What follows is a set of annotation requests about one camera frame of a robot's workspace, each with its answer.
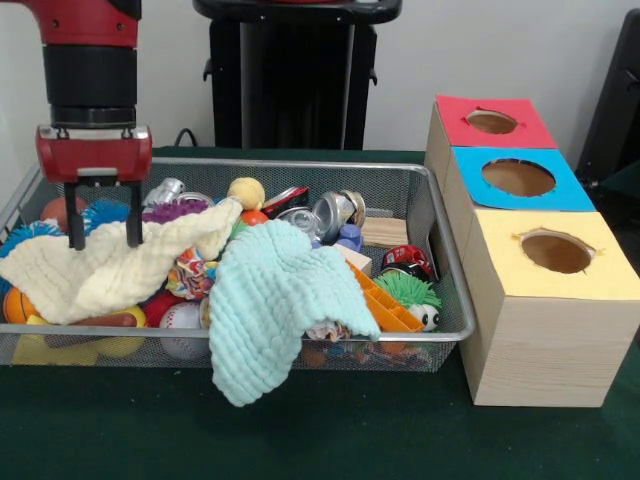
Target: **baseball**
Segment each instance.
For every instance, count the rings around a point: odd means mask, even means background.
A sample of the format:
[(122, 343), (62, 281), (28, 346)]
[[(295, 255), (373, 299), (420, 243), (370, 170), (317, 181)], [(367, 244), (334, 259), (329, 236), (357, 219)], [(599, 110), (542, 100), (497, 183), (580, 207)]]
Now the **baseball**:
[[(200, 328), (200, 306), (195, 302), (174, 305), (164, 314), (160, 328)], [(198, 360), (209, 354), (206, 338), (161, 338), (164, 351), (178, 360)]]

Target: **mint green washcloth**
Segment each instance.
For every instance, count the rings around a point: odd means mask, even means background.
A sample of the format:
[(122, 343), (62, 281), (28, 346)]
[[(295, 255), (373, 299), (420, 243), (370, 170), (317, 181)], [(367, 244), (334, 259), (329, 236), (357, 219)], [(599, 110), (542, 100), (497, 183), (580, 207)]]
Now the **mint green washcloth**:
[(377, 340), (380, 328), (337, 249), (312, 250), (288, 222), (248, 228), (227, 247), (211, 291), (213, 383), (235, 406), (281, 385), (305, 330), (323, 320)]

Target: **red box top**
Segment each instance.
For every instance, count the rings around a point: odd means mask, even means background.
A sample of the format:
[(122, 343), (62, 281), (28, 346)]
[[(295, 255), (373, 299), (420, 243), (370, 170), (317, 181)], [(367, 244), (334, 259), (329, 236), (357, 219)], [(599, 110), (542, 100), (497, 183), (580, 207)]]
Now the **red box top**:
[(437, 95), (436, 103), (453, 147), (558, 148), (531, 100)]

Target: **cream washcloth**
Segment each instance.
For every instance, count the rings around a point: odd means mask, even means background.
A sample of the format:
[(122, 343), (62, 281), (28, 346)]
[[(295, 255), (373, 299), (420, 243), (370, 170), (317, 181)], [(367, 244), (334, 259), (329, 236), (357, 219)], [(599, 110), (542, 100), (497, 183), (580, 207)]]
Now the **cream washcloth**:
[(19, 244), (0, 261), (0, 276), (29, 297), (43, 318), (66, 325), (131, 307), (153, 295), (173, 262), (196, 246), (213, 260), (242, 212), (235, 199), (160, 225), (144, 223), (144, 243), (129, 248), (124, 223), (98, 227), (86, 247), (66, 237), (42, 236)]

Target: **wire mesh bin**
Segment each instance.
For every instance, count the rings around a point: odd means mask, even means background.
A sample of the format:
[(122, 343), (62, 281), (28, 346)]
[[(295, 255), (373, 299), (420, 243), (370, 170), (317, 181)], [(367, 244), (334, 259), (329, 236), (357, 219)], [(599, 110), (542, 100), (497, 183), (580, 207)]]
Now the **wire mesh bin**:
[[(473, 332), (473, 306), (438, 186), (429, 170), (416, 165), (163, 158), (154, 160), (143, 193), (164, 178), (175, 177), (190, 191), (223, 197), (235, 178), (245, 176), (260, 180), (267, 197), (291, 186), (307, 185), (311, 203), (329, 190), (360, 192), (372, 214), (383, 212), (406, 220), (409, 242), (429, 252), (438, 273), (434, 290), (443, 307), (436, 332), (383, 333), (379, 342), (305, 339), (294, 368), (435, 372), (456, 342)], [(88, 202), (128, 200), (126, 189), (80, 189), (79, 194)], [(56, 196), (55, 186), (34, 167), (0, 214), (3, 241), (12, 228), (37, 220)], [(384, 252), (374, 247), (363, 252), (373, 259), (374, 276)], [(13, 325), (2, 319), (0, 364), (210, 367), (208, 355), (181, 360), (167, 353), (176, 344), (206, 351), (207, 338), (206, 330)]]

